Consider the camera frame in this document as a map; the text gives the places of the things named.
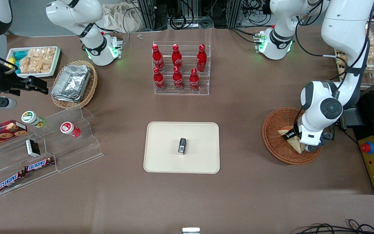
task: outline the tabletop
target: tabletop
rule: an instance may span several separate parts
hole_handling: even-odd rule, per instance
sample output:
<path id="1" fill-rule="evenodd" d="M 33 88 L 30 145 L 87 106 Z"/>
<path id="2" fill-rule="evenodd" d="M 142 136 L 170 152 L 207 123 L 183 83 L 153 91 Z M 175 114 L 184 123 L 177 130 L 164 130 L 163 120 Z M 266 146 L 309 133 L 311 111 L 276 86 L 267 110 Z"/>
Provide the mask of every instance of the tabletop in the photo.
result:
<path id="1" fill-rule="evenodd" d="M 258 32 L 262 28 L 248 29 Z M 346 219 L 374 226 L 374 195 L 358 145 L 337 132 L 312 163 L 278 161 L 261 137 L 264 118 L 282 107 L 300 107 L 311 80 L 337 75 L 331 58 L 293 45 L 274 61 L 229 30 L 138 33 L 122 58 L 105 67 L 86 108 L 103 157 L 0 196 L 3 233 L 293 233 L 314 223 L 346 226 Z M 312 53 L 332 53 L 320 28 L 301 27 Z M 79 38 L 8 36 L 8 47 L 58 46 L 60 67 L 88 60 Z M 210 41 L 209 96 L 154 95 L 153 41 Z M 51 87 L 53 79 L 47 80 Z M 18 106 L 0 110 L 0 123 L 27 110 L 44 117 L 61 111 L 49 95 L 22 91 Z M 148 173 L 143 168 L 147 125 L 152 121 L 215 122 L 220 130 L 220 171 Z"/>

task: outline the clear acrylic shelf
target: clear acrylic shelf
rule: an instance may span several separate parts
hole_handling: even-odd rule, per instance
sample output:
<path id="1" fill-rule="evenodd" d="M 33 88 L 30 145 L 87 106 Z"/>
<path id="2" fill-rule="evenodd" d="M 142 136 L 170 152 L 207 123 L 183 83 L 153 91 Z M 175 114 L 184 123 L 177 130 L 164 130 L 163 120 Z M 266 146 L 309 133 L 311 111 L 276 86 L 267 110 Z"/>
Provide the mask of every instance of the clear acrylic shelf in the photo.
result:
<path id="1" fill-rule="evenodd" d="M 158 91 L 155 86 L 154 80 L 154 93 L 157 95 L 209 95 L 210 94 L 210 58 L 212 53 L 212 47 L 210 42 L 168 42 L 168 41 L 154 41 L 153 44 L 157 44 L 160 52 L 162 53 L 164 59 L 164 70 L 161 74 L 164 77 L 166 89 L 164 91 Z M 174 80 L 172 79 L 172 74 L 174 73 L 172 65 L 172 45 L 178 44 L 179 50 L 183 59 L 183 69 L 181 74 L 183 75 L 184 89 L 182 91 L 177 91 L 174 86 Z M 207 63 L 204 72 L 198 72 L 199 75 L 199 92 L 193 92 L 190 89 L 190 74 L 192 68 L 197 68 L 197 53 L 199 52 L 199 45 L 204 44 L 206 46 Z"/>
<path id="2" fill-rule="evenodd" d="M 90 123 L 87 120 L 92 116 L 92 113 L 80 106 L 66 109 L 46 117 L 46 125 L 43 128 L 34 128 L 28 125 L 28 135 L 1 144 L 0 183 L 23 170 L 25 166 L 46 158 L 54 157 L 56 163 L 28 172 L 24 178 L 3 189 L 0 195 L 11 193 L 103 156 L 99 141 L 92 135 Z M 79 137 L 73 138 L 61 133 L 60 126 L 66 121 L 72 122 L 81 130 Z M 40 157 L 36 158 L 27 154 L 25 141 L 28 139 L 38 143 Z"/>

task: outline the brown wicker basket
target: brown wicker basket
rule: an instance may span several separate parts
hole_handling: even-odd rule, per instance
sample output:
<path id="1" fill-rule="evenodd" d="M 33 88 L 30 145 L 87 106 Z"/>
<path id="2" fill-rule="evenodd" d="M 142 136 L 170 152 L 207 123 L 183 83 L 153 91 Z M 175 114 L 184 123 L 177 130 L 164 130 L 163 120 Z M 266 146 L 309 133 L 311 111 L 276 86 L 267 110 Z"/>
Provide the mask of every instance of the brown wicker basket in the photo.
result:
<path id="1" fill-rule="evenodd" d="M 80 101 L 80 102 L 66 102 L 66 101 L 57 100 L 52 96 L 53 102 L 56 104 L 56 106 L 58 106 L 60 108 L 66 108 L 66 109 L 67 108 L 72 108 L 72 107 L 77 106 L 77 105 L 81 105 L 82 107 L 84 107 L 92 99 L 93 94 L 95 94 L 96 85 L 98 84 L 98 74 L 96 74 L 96 70 L 93 67 L 93 65 L 90 64 L 89 62 L 86 62 L 86 61 L 79 60 L 79 61 L 71 62 L 68 65 L 78 65 L 78 66 L 85 65 L 85 66 L 87 66 L 91 69 L 91 74 L 90 74 L 89 81 L 88 81 L 87 86 L 86 86 L 86 90 L 83 94 L 82 101 Z M 56 76 L 56 80 L 54 81 L 53 87 L 56 85 L 56 83 L 58 81 L 58 77 L 60 76 L 61 72 L 64 70 L 65 67 L 66 66 L 64 66 L 58 72 L 58 74 Z"/>
<path id="2" fill-rule="evenodd" d="M 280 128 L 294 124 L 298 111 L 296 108 L 277 109 L 266 117 L 262 125 L 262 138 L 269 151 L 279 160 L 293 165 L 310 163 L 321 151 L 321 148 L 318 148 L 312 152 L 303 151 L 302 154 L 299 154 L 278 133 Z"/>

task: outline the plastic food container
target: plastic food container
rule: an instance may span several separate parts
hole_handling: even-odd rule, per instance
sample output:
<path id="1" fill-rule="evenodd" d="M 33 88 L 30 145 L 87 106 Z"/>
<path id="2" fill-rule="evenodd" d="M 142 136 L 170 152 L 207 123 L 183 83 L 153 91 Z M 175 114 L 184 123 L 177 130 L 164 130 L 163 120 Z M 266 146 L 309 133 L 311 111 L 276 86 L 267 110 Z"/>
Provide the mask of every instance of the plastic food container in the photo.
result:
<path id="1" fill-rule="evenodd" d="M 64 122 L 60 126 L 60 131 L 64 134 L 71 135 L 72 137 L 80 136 L 80 129 L 70 122 Z"/>
<path id="2" fill-rule="evenodd" d="M 34 111 L 26 111 L 21 116 L 21 120 L 35 127 L 43 127 L 46 124 L 46 120 L 38 116 Z"/>
<path id="3" fill-rule="evenodd" d="M 50 72 L 45 73 L 19 73 L 17 74 L 18 77 L 27 78 L 28 76 L 32 75 L 35 77 L 49 77 L 54 75 L 58 63 L 58 58 L 60 57 L 60 48 L 57 46 L 41 46 L 41 47 L 23 47 L 23 48 L 13 48 L 9 49 L 8 55 L 6 56 L 6 61 L 8 61 L 9 58 L 11 58 L 15 52 L 17 51 L 28 51 L 30 49 L 43 49 L 43 48 L 53 48 L 55 50 L 55 55 L 53 58 L 52 66 L 50 68 Z"/>

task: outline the red-lidded cup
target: red-lidded cup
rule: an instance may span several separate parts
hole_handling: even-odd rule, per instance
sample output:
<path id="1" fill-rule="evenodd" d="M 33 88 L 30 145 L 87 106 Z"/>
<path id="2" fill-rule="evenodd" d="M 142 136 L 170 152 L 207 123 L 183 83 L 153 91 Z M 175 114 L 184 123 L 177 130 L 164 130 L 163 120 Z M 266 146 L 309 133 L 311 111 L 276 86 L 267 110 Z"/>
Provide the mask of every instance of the red-lidded cup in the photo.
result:
<path id="1" fill-rule="evenodd" d="M 72 137 L 80 136 L 80 129 L 70 122 L 64 122 L 60 126 L 60 131 L 64 134 L 71 135 Z"/>

